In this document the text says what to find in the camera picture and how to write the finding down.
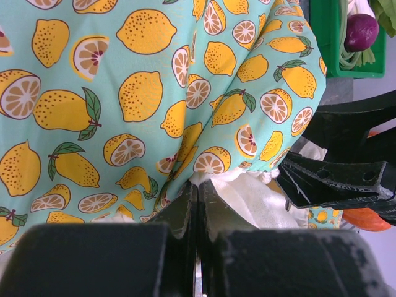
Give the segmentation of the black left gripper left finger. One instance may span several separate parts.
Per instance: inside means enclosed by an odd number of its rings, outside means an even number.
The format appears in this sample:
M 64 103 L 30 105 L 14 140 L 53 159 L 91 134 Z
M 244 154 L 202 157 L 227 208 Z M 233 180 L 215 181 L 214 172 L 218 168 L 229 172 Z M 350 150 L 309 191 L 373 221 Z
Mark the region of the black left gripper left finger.
M 193 296 L 197 188 L 146 223 L 35 226 L 12 253 L 2 296 Z

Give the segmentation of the lemon print cushion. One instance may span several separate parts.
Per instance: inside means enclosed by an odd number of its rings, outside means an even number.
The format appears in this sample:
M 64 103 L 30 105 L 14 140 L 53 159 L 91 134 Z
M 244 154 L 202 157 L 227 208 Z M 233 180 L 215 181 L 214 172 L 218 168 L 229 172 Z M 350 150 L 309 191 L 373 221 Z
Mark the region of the lemon print cushion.
M 1 253 L 276 169 L 325 72 L 298 1 L 2 1 Z

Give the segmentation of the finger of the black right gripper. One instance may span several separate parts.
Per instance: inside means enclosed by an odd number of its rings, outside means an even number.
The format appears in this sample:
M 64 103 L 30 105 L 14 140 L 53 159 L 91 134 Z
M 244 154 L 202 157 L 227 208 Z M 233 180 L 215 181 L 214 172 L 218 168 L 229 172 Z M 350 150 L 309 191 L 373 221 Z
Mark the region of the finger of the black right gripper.
M 297 208 L 395 210 L 395 167 L 331 163 L 290 152 L 278 167 L 277 183 Z
M 364 100 L 319 106 L 303 137 L 327 149 L 334 163 L 395 162 L 395 128 L 369 137 L 369 131 L 395 119 L 395 92 Z

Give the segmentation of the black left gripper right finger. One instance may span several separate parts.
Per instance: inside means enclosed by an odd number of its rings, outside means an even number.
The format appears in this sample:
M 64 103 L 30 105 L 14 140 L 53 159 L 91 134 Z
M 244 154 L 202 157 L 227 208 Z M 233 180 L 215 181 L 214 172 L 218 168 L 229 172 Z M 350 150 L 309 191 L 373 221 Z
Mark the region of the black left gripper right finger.
M 363 238 L 347 230 L 253 227 L 199 187 L 200 256 L 207 296 L 388 296 Z

